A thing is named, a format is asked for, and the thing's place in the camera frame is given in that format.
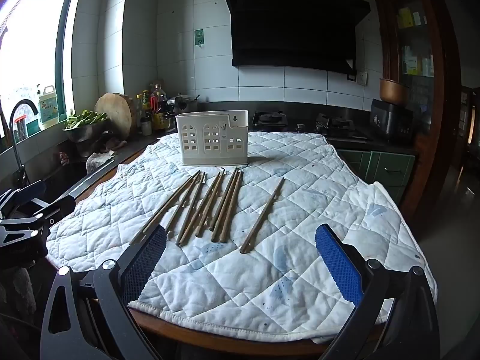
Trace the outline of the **wooden chopstick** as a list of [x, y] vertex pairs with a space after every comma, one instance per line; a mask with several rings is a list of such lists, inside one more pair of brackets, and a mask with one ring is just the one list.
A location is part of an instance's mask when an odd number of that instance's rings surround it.
[[212, 189], [210, 191], [210, 193], [208, 194], [208, 199], [207, 199], [207, 203], [203, 209], [203, 212], [202, 212], [202, 215], [199, 219], [199, 225], [198, 227], [196, 228], [195, 230], [195, 236], [196, 237], [200, 237], [202, 236], [203, 234], [203, 228], [205, 227], [205, 222], [206, 222], [206, 219], [208, 217], [208, 212], [210, 211], [210, 209], [212, 208], [212, 204], [215, 200], [215, 196], [216, 196], [216, 193], [217, 193], [217, 190], [219, 189], [219, 187], [221, 186], [221, 182], [222, 182], [222, 179], [224, 177], [224, 173], [225, 173], [225, 170], [223, 169], [216, 177], [216, 181], [215, 183], [212, 185]]
[[247, 238], [245, 239], [245, 241], [241, 245], [241, 248], [239, 250], [241, 254], [246, 254], [251, 249], [252, 242], [253, 242], [254, 238], [256, 237], [257, 233], [259, 232], [259, 230], [262, 226], [262, 223], [264, 222], [264, 220], [268, 216], [269, 209], [270, 209], [271, 205], [273, 204], [273, 202], [275, 201], [276, 197], [279, 195], [279, 193], [281, 191], [281, 186], [283, 185], [283, 183], [284, 183], [284, 178], [281, 178], [278, 181], [277, 186], [274, 189], [274, 191], [272, 192], [269, 200], [264, 205], [264, 208], [261, 211], [261, 213], [259, 214], [259, 217], [256, 219], [256, 222], [254, 223], [254, 225], [250, 229], [250, 232], [248, 233]]
[[152, 233], [155, 228], [160, 224], [160, 221], [164, 214], [168, 211], [170, 206], [181, 196], [181, 194], [195, 181], [200, 171], [194, 173], [188, 180], [181, 184], [175, 192], [161, 204], [160, 208], [154, 213], [154, 215], [143, 225], [140, 231], [131, 240], [130, 245], [140, 244], [146, 236]]
[[215, 226], [214, 231], [211, 235], [211, 241], [214, 242], [214, 243], [220, 241], [220, 235], [221, 235], [221, 230], [222, 230], [223, 223], [224, 223], [224, 217], [225, 217], [225, 214], [226, 214], [226, 211], [227, 211], [227, 207], [229, 205], [229, 200], [230, 200], [230, 197], [231, 197], [231, 193], [233, 192], [233, 186], [235, 184], [236, 176], [238, 175], [238, 173], [235, 175], [235, 178], [233, 180], [231, 188], [228, 192], [227, 198], [224, 202], [223, 208], [221, 209], [220, 216], [216, 221], [216, 226]]
[[198, 180], [194, 183], [193, 193], [190, 200], [190, 206], [188, 208], [184, 223], [182, 224], [181, 231], [176, 239], [177, 246], [181, 244], [182, 238], [185, 235], [187, 228], [190, 226], [191, 218], [194, 214], [194, 209], [197, 204], [198, 195], [203, 187], [204, 178], [205, 178], [205, 172], [200, 172]]
[[199, 201], [200, 193], [202, 191], [202, 189], [201, 189], [201, 191], [198, 195], [198, 200], [197, 200], [198, 205], [194, 209], [193, 216], [192, 216], [191, 221], [190, 221], [190, 226], [187, 228], [186, 233], [183, 236], [183, 238], [181, 240], [181, 244], [179, 246], [185, 245], [188, 242], [188, 239], [190, 238], [191, 233], [197, 228], [199, 218], [200, 218], [201, 214], [203, 213], [203, 209], [204, 209], [204, 207], [207, 203], [208, 194], [210, 193], [210, 191], [212, 191], [212, 185], [215, 183], [216, 177], [213, 180], [213, 182], [210, 184], [210, 186], [208, 187], [208, 190], [206, 191], [205, 195], [203, 196], [203, 199], [201, 201]]
[[229, 205], [227, 207], [227, 211], [226, 211], [226, 214], [225, 214], [225, 217], [224, 217], [223, 227], [222, 227], [222, 230], [221, 230], [221, 233], [220, 233], [220, 243], [226, 243], [228, 241], [228, 237], [229, 237], [228, 232], [229, 232], [229, 229], [230, 229], [230, 221], [231, 221], [232, 216], [233, 216], [233, 211], [234, 211], [234, 207], [235, 207], [235, 204], [236, 204], [236, 199], [237, 199], [238, 194], [239, 194], [239, 189], [241, 188], [242, 174], [243, 174], [243, 171], [240, 171], [238, 173], [238, 175], [236, 176], [235, 184], [233, 186], [233, 192], [231, 193], [231, 197], [230, 197], [230, 200], [229, 200]]
[[209, 228], [212, 232], [214, 231], [214, 228], [215, 228], [215, 226], [216, 226], [216, 221], [217, 221], [217, 219], [218, 219], [219, 216], [220, 216], [221, 209], [223, 208], [223, 205], [224, 205], [224, 202], [225, 202], [225, 200], [226, 200], [226, 198], [227, 198], [228, 192], [230, 191], [231, 185], [232, 185], [233, 180], [234, 180], [236, 174], [238, 173], [238, 171], [239, 171], [239, 167], [236, 166], [235, 169], [233, 170], [232, 175], [231, 175], [230, 178], [229, 178], [229, 181], [228, 181], [228, 183], [227, 183], [227, 186], [226, 186], [226, 188], [225, 188], [225, 190], [224, 190], [224, 192], [223, 192], [223, 195], [222, 195], [222, 197], [221, 197], [221, 199], [220, 199], [220, 203], [219, 203], [219, 205], [218, 205], [218, 207], [217, 207], [217, 210], [216, 210], [216, 212], [215, 212], [215, 214], [214, 214], [214, 216], [213, 216], [213, 219], [212, 219], [212, 222], [211, 222], [211, 226], [210, 226], [210, 228]]
[[189, 205], [189, 200], [191, 198], [191, 194], [193, 193], [194, 186], [196, 186], [197, 183], [199, 183], [199, 181], [202, 180], [202, 178], [203, 178], [203, 172], [199, 172], [199, 174], [197, 174], [196, 177], [193, 178], [193, 180], [187, 187], [186, 192], [181, 196], [181, 199], [175, 211], [173, 212], [172, 217], [169, 219], [169, 222], [167, 224], [166, 231], [167, 231], [167, 238], [169, 240], [172, 239], [174, 236], [176, 221], [180, 217], [182, 210]]

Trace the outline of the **metal bowl of greens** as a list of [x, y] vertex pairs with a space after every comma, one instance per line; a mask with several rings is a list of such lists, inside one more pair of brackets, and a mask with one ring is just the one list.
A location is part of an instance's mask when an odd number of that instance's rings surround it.
[[98, 137], [107, 128], [107, 123], [106, 113], [84, 110], [78, 115], [70, 115], [63, 131], [70, 141], [81, 143]]

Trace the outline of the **white detergent jug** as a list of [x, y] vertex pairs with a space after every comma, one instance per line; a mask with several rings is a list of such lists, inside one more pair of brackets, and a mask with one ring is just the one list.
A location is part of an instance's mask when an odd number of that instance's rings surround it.
[[39, 113], [42, 129], [50, 128], [59, 122], [59, 109], [55, 86], [48, 85], [39, 96]]

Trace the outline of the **round wooden cutting board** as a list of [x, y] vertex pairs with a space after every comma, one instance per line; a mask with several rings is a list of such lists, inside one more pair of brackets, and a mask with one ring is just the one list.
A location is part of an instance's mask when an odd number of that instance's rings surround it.
[[112, 129], [122, 139], [129, 138], [137, 127], [137, 116], [133, 100], [123, 94], [106, 93], [101, 96], [94, 110], [97, 113], [106, 113]]

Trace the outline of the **white small jar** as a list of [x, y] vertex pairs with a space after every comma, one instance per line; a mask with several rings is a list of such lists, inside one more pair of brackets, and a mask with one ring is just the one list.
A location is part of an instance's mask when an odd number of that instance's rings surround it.
[[150, 117], [145, 116], [141, 118], [141, 130], [144, 137], [150, 136], [152, 134]]

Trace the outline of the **yellow label oil bottle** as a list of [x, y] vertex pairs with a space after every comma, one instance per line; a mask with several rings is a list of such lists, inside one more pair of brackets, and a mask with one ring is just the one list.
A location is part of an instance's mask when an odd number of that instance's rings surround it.
[[168, 99], [160, 84], [154, 85], [151, 94], [152, 127], [155, 131], [166, 130], [169, 127], [167, 116]]

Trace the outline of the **green cabinet drawers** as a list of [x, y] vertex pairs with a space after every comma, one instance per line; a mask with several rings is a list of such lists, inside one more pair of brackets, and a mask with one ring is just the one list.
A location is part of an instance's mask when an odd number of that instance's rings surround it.
[[375, 181], [399, 204], [408, 186], [415, 157], [377, 151], [337, 150], [350, 169], [366, 183]]

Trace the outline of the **silver pressure cooker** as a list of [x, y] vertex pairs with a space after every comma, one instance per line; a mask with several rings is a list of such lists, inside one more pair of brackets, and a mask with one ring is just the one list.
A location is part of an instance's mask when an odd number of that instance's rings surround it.
[[198, 98], [199, 95], [190, 96], [187, 94], [177, 94], [176, 96], [168, 99], [168, 106], [172, 113], [175, 115], [193, 112], [198, 110]]

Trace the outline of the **cream plastic utensil holder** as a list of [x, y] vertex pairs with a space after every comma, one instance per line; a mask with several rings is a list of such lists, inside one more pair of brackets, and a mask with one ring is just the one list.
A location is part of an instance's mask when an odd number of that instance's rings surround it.
[[182, 162], [187, 166], [248, 163], [248, 111], [203, 111], [176, 116]]

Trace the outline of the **black box appliance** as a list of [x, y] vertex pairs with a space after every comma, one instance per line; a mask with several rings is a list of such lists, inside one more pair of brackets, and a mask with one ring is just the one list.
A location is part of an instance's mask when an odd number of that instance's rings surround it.
[[406, 134], [413, 125], [413, 113], [403, 105], [373, 99], [370, 123], [385, 135]]

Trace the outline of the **black gas stove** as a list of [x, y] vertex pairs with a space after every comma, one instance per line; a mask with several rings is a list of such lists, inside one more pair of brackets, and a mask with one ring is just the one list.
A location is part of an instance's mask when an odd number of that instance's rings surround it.
[[367, 140], [368, 131], [352, 119], [313, 114], [311, 118], [289, 117], [281, 111], [256, 111], [250, 122], [250, 132], [315, 133], [335, 139]]

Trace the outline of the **copper coloured pot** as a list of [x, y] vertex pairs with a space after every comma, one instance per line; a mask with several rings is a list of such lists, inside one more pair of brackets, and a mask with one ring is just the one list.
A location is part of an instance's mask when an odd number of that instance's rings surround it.
[[382, 78], [380, 99], [392, 104], [405, 104], [408, 101], [408, 88], [397, 81]]

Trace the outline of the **black range hood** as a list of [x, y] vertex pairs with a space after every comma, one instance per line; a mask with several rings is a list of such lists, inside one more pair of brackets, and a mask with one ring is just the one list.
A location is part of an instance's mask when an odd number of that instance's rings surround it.
[[365, 0], [225, 0], [232, 64], [356, 74], [356, 27]]

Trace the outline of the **green wall hook sticker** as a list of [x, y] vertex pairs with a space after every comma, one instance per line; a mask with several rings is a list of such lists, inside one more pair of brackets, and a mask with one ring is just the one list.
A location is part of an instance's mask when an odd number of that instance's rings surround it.
[[194, 45], [196, 47], [202, 47], [204, 45], [204, 30], [197, 29], [193, 32]]

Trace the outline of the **wall power socket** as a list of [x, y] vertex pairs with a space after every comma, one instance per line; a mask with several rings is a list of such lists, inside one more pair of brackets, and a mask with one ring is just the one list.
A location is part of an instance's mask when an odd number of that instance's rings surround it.
[[358, 85], [366, 86], [368, 84], [368, 72], [357, 72], [355, 80]]

